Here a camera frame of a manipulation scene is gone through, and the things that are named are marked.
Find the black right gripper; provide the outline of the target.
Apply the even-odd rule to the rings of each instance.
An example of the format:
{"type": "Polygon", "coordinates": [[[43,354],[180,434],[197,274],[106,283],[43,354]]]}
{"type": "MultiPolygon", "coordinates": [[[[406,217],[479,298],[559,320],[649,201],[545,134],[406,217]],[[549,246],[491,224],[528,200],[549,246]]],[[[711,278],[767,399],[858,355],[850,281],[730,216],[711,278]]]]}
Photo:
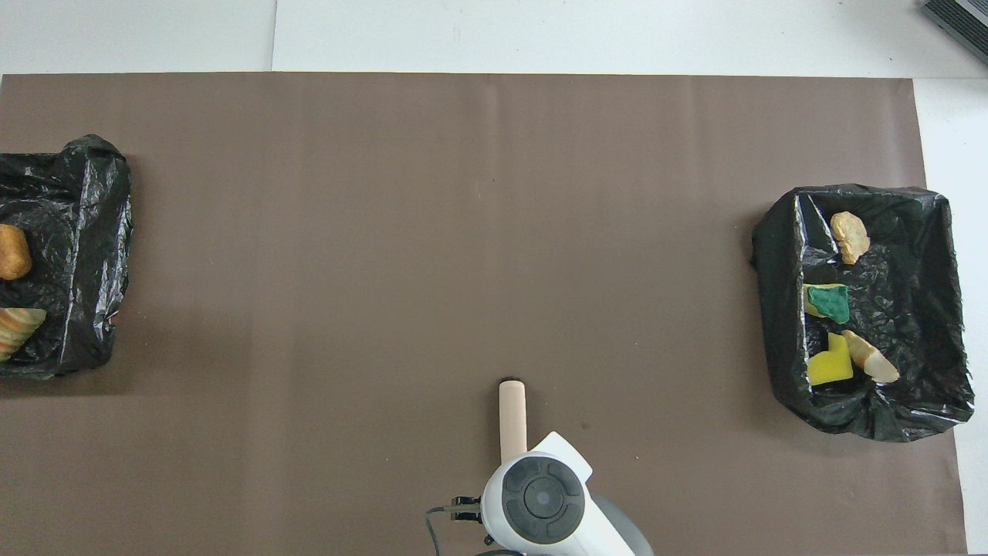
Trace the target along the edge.
{"type": "Polygon", "coordinates": [[[483,544],[493,546],[494,538],[487,531],[486,521],[482,511],[482,497],[457,496],[452,499],[449,507],[449,520],[463,524],[478,524],[484,528],[483,544]]]}

